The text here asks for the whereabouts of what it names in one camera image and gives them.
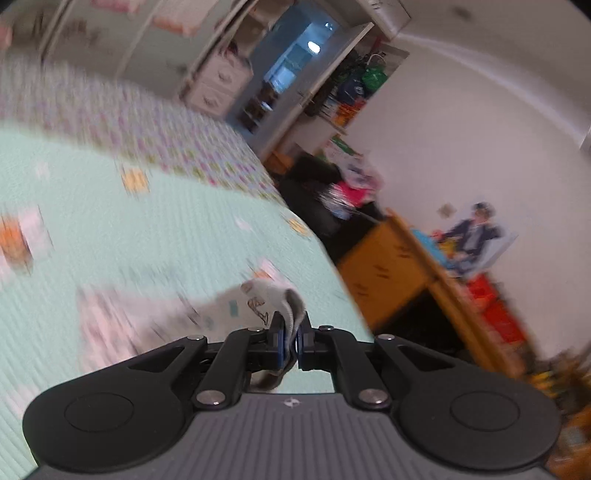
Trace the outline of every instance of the ceiling light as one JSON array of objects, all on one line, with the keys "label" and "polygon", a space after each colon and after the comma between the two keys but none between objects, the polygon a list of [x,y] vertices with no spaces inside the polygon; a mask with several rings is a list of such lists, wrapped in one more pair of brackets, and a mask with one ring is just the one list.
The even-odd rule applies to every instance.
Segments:
[{"label": "ceiling light", "polygon": [[308,48],[314,54],[317,54],[320,51],[320,46],[318,44],[314,43],[313,41],[308,42]]}]

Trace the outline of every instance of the poster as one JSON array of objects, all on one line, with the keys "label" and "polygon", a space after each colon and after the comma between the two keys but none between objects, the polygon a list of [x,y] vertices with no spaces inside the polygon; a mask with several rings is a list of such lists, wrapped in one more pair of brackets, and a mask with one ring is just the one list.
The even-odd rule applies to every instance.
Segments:
[{"label": "poster", "polygon": [[431,235],[454,277],[469,280],[489,268],[515,241],[517,234],[499,220],[489,202],[470,202]]}]

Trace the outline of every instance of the patterned quilt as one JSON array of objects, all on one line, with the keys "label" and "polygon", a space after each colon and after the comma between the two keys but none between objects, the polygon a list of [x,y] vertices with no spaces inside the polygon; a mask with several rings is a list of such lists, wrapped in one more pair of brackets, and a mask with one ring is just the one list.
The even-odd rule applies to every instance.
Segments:
[{"label": "patterned quilt", "polygon": [[0,120],[282,203],[261,162],[232,127],[130,82],[111,82],[66,64],[0,57]]},{"label": "patterned quilt", "polygon": [[[22,124],[0,124],[0,145],[0,480],[35,465],[21,428],[28,403],[85,371],[80,292],[206,301],[270,263],[313,325],[370,340],[321,243],[286,207]],[[329,374],[296,369],[280,385],[332,389]]]}]

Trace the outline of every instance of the logo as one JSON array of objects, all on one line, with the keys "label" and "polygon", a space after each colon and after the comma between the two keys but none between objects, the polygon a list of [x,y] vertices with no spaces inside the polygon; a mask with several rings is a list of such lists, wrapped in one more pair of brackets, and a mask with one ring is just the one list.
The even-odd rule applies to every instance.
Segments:
[{"label": "logo", "polygon": [[283,402],[283,404],[284,404],[286,407],[289,407],[289,408],[295,408],[295,407],[298,407],[298,406],[300,405],[300,403],[301,403],[301,402],[300,402],[300,401],[299,401],[297,398],[293,398],[293,397],[290,397],[290,398],[288,398],[287,400],[285,400],[285,401]]}]

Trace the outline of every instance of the wooden cabinet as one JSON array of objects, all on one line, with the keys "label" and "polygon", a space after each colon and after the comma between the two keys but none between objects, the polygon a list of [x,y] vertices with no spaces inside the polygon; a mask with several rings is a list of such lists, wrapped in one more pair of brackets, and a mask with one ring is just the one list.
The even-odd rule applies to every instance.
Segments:
[{"label": "wooden cabinet", "polygon": [[404,241],[383,222],[339,264],[339,273],[371,329],[377,329],[429,281]]},{"label": "wooden cabinet", "polygon": [[456,282],[394,212],[337,268],[372,331],[384,331],[392,319],[427,296],[478,365],[509,377],[523,374],[522,362],[495,340]]}]

